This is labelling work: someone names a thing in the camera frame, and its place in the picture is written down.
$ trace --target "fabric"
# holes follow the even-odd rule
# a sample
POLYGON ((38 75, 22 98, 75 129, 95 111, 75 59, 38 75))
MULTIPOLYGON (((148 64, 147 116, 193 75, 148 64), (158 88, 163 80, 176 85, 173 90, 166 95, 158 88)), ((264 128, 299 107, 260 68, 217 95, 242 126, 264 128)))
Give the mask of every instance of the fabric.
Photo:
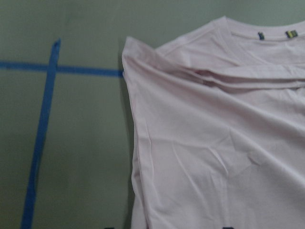
POLYGON ((128 37, 122 60, 132 229, 305 228, 305 21, 224 16, 157 49, 128 37))

